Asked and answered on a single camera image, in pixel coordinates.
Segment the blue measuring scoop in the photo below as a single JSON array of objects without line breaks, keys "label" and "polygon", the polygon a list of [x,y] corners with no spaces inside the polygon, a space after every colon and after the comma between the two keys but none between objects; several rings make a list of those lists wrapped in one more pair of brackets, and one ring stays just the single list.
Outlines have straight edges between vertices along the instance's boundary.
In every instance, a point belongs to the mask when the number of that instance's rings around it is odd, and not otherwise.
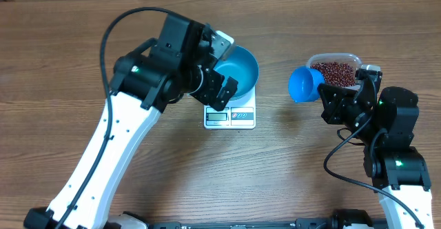
[{"label": "blue measuring scoop", "polygon": [[316,101],[320,95],[318,86],[325,82],[322,73],[316,69],[299,67],[289,79],[289,94],[296,103]]}]

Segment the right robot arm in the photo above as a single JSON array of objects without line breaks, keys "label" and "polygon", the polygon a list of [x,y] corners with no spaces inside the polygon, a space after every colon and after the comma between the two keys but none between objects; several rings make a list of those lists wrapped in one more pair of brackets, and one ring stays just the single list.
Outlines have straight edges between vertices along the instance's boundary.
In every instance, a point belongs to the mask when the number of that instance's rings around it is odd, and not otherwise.
[{"label": "right robot arm", "polygon": [[365,81],[359,90],[318,86],[322,117],[350,131],[346,144],[364,144],[367,188],[379,196],[389,228],[432,228],[431,180],[424,157],[411,145],[419,116],[418,96],[401,87],[378,92]]}]

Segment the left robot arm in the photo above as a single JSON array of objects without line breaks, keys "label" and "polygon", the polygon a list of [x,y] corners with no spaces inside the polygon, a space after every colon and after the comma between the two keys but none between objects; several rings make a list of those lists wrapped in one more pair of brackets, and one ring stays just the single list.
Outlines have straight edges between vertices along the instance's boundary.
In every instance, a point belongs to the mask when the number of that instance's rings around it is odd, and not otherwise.
[{"label": "left robot arm", "polygon": [[140,143],[165,108],[185,94],[222,110],[237,81],[215,71],[235,41],[207,24],[167,11],[159,37],[120,57],[104,78],[106,102],[96,130],[60,193],[27,213],[25,228],[146,228],[137,215],[110,216],[110,205]]}]

